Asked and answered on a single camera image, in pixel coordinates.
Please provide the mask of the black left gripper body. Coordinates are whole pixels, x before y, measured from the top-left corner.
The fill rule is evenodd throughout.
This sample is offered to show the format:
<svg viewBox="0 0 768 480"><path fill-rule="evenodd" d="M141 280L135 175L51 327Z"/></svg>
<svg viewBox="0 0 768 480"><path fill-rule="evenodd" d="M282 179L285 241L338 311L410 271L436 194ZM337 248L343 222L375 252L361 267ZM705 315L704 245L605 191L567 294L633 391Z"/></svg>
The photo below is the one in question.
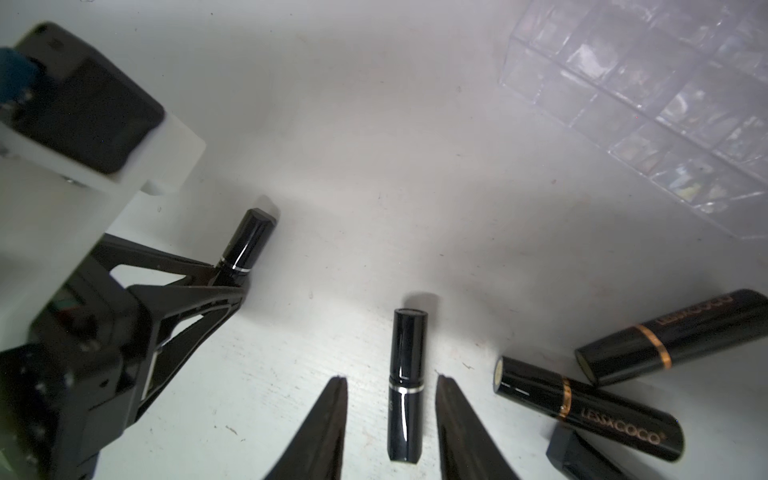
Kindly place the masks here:
<svg viewBox="0 0 768 480"><path fill-rule="evenodd" d="M1 353L1 476L91 479L101 450L135 420L152 358L138 299L83 263Z"/></svg>

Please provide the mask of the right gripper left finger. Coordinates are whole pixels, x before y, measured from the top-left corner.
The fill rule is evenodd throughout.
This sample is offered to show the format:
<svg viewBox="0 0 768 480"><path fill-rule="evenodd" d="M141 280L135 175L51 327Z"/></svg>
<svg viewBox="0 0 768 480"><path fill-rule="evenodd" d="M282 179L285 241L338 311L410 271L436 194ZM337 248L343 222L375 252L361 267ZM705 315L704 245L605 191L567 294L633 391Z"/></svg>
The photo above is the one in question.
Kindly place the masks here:
<svg viewBox="0 0 768 480"><path fill-rule="evenodd" d="M348 384L332 377L265 479L340 479Z"/></svg>

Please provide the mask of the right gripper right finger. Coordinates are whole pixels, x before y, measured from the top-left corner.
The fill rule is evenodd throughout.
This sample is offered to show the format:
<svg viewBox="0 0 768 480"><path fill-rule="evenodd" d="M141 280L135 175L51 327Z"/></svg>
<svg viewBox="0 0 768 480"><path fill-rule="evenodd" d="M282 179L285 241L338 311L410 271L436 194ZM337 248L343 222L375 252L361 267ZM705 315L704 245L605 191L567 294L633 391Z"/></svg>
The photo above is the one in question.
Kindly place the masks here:
<svg viewBox="0 0 768 480"><path fill-rule="evenodd" d="M518 479L457 382L440 375L435 412L442 479Z"/></svg>

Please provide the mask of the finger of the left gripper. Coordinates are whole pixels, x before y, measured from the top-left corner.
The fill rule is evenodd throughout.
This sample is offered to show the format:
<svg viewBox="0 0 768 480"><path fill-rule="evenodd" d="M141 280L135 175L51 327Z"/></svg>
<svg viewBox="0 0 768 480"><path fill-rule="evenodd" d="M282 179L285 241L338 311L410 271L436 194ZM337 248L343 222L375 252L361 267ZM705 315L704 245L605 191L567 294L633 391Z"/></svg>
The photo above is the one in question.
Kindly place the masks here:
<svg viewBox="0 0 768 480"><path fill-rule="evenodd" d="M242 306L246 290L233 286L138 285L149 335L131 418L140 419L193 353Z"/></svg>
<svg viewBox="0 0 768 480"><path fill-rule="evenodd" d="M218 272L214 265L160 251L107 233L93 247L90 255L108 271L117 266L126 265L181 275L181 278L171 282L171 285L207 286Z"/></svg>

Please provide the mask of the black lipstick silver band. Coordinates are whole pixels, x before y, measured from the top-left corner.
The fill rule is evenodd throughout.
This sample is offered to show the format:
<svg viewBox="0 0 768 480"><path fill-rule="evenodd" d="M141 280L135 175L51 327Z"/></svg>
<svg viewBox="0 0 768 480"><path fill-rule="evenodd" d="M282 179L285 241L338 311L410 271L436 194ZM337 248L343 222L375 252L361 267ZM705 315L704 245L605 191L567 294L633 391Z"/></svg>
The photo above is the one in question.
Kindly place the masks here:
<svg viewBox="0 0 768 480"><path fill-rule="evenodd" d="M387 421L391 461L417 464L422 454L427 323L423 310L394 311Z"/></svg>
<svg viewBox="0 0 768 480"><path fill-rule="evenodd" d="M214 286L243 286L277 226L277 219L259 208L245 212L216 266Z"/></svg>

